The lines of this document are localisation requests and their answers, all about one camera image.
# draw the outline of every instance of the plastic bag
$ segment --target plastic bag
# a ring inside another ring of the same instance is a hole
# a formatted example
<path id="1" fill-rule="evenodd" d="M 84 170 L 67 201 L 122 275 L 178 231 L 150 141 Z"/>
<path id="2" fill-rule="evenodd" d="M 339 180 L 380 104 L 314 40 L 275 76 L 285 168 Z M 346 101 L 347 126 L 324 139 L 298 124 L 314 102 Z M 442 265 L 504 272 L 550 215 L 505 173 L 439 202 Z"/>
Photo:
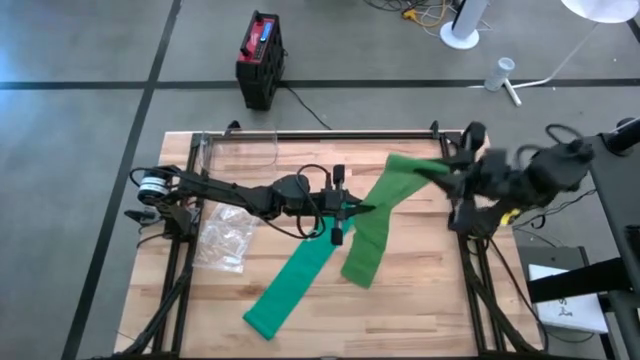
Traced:
<path id="1" fill-rule="evenodd" d="M 242 273 L 257 222 L 242 208 L 218 204 L 202 229 L 193 266 Z"/>

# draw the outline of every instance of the battery box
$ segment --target battery box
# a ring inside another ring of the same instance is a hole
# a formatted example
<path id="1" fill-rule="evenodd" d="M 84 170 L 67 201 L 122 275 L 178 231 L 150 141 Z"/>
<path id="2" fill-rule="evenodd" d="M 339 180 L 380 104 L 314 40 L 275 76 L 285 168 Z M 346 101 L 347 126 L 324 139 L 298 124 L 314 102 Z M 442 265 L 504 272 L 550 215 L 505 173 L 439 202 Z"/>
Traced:
<path id="1" fill-rule="evenodd" d="M 253 12 L 236 61 L 236 78 L 247 108 L 269 110 L 284 70 L 278 15 Z"/>

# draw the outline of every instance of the wooden table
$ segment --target wooden table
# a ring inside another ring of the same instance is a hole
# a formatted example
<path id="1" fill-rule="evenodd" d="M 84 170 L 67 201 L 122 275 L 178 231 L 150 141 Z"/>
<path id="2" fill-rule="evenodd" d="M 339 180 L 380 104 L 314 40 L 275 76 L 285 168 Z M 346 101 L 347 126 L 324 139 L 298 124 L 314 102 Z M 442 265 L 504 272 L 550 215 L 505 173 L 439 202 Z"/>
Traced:
<path id="1" fill-rule="evenodd" d="M 166 133 L 160 163 L 184 166 L 191 135 L 190 132 Z M 262 146 L 267 151 L 253 151 L 253 156 L 258 159 L 257 163 L 266 164 L 270 161 L 268 158 L 273 157 L 273 150 L 271 153 L 268 150 L 273 145 Z M 216 169 L 227 167 L 227 171 L 216 171 L 212 177 L 245 186 L 266 185 L 308 163 L 328 169 L 334 164 L 345 164 L 346 188 L 364 198 L 382 173 L 390 152 L 422 158 L 441 157 L 438 143 L 432 140 L 281 141 L 277 161 L 266 170 L 240 171 L 228 166 L 242 157 L 230 151 L 216 155 Z M 323 177 L 319 171 L 310 170 L 305 174 L 312 189 L 321 188 Z M 214 206 L 215 203 L 207 204 L 203 220 Z M 352 234 L 347 235 L 344 246 L 335 251 L 269 342 L 247 325 L 242 315 L 271 283 L 299 240 L 261 223 L 246 254 L 244 273 L 195 269 L 181 357 L 475 355 L 456 235 L 446 228 L 449 211 L 449 201 L 433 185 L 397 206 L 392 214 L 386 254 L 369 290 L 340 276 L 351 246 Z M 303 222 L 307 227 L 311 223 L 311 219 Z M 292 218 L 282 216 L 276 224 L 295 231 Z M 160 227 L 147 230 L 143 236 L 162 231 Z M 511 230 L 502 228 L 494 240 L 526 292 Z M 137 336 L 157 309 L 168 252 L 169 242 L 163 239 L 147 242 L 139 249 L 116 351 L 131 344 L 130 338 Z M 488 252 L 488 257 L 498 303 L 523 336 L 533 345 L 539 345 L 535 321 L 519 299 L 507 272 L 493 251 Z M 484 305 L 481 308 L 485 333 L 491 334 Z M 172 321 L 170 318 L 167 339 L 171 339 Z M 487 336 L 491 346 L 490 335 Z M 170 341 L 165 341 L 165 346 L 167 344 L 170 345 Z"/>

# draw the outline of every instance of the gray floor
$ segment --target gray floor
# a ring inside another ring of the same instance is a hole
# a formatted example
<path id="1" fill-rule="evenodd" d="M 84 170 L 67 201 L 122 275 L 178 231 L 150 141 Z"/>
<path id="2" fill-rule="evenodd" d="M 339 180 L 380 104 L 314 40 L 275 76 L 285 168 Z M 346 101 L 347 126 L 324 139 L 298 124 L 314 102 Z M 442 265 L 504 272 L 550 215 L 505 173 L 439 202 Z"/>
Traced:
<path id="1" fill-rule="evenodd" d="M 0 0 L 1 81 L 145 80 L 171 0 Z M 444 47 L 398 14 L 360 0 L 184 0 L 161 80 L 232 80 L 253 9 L 277 12 L 289 51 L 285 77 L 478 79 L 500 56 L 516 79 L 545 77 L 592 26 L 559 1 L 493 1 L 469 52 Z M 640 44 L 626 24 L 601 25 L 562 78 L 640 77 Z M 585 134 L 637 116 L 638 87 L 538 88 L 504 93 L 464 88 L 300 89 L 335 129 L 462 128 L 484 122 L 494 146 L 550 144 L 543 128 L 562 122 Z M 141 90 L 0 91 L 0 358 L 57 359 L 140 102 Z M 134 165 L 156 162 L 172 130 L 321 129 L 286 91 L 268 113 L 244 108 L 238 90 L 158 90 Z M 593 186 L 590 179 L 584 188 Z M 571 198 L 562 197 L 558 201 Z M 136 207 L 128 186 L 121 211 Z M 549 218 L 541 234 L 586 247 L 590 260 L 617 255 L 597 197 Z M 136 226 L 117 220 L 80 355 L 110 353 L 135 256 Z M 539 245 L 517 235 L 521 245 Z M 552 342 L 552 352 L 601 357 L 597 341 Z"/>

